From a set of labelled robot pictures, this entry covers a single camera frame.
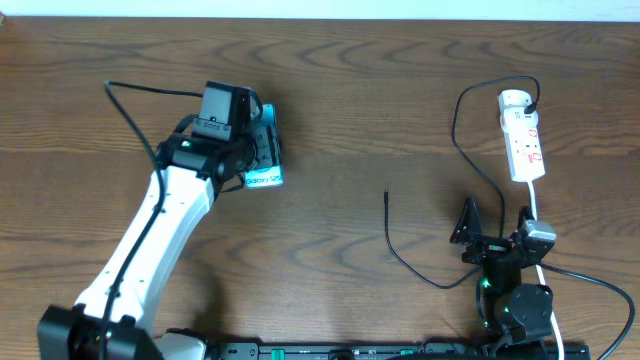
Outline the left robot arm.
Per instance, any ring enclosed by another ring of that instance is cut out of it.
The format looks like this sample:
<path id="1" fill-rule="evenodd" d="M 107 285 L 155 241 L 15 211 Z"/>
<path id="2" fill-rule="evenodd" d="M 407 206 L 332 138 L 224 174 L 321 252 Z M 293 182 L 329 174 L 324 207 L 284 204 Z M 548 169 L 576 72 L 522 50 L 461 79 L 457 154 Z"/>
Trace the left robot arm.
<path id="1" fill-rule="evenodd" d="M 219 345 L 189 329 L 151 332 L 187 240 L 227 182 L 237 189 L 283 183 L 275 108 L 249 87 L 210 81 L 198 113 L 151 147 L 113 104 L 153 165 L 144 200 L 113 255 L 71 308 L 51 305 L 37 328 L 43 359 L 216 359 Z"/>

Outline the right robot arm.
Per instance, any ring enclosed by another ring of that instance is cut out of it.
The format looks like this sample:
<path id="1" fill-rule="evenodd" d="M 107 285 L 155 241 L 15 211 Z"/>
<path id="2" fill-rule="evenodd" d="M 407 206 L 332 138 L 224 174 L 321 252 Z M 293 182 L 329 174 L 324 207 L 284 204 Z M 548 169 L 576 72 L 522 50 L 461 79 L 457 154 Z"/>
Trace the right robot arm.
<path id="1" fill-rule="evenodd" d="M 502 348 L 537 342 L 553 333 L 551 288 L 524 283 L 521 271 L 541 262 L 555 240 L 552 226 L 536 220 L 527 206 L 520 209 L 518 228 L 510 237 L 485 235 L 474 199 L 465 199 L 450 242 L 464 245 L 461 260 L 482 271 L 478 293 L 489 337 L 483 346 L 486 355 L 495 357 Z"/>

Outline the Galaxy S25 smartphone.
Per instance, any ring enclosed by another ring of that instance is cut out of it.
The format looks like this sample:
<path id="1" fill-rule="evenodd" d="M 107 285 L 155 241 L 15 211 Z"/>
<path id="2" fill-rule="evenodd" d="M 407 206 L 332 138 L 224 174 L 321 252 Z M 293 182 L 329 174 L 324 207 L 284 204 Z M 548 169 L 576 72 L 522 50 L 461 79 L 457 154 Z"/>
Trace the Galaxy S25 smartphone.
<path id="1" fill-rule="evenodd" d="M 272 104 L 263 106 L 263 115 L 259 122 L 274 123 L 277 126 L 276 108 Z M 284 183 L 282 161 L 280 166 L 267 170 L 251 171 L 244 175 L 245 185 L 250 189 L 279 187 Z"/>

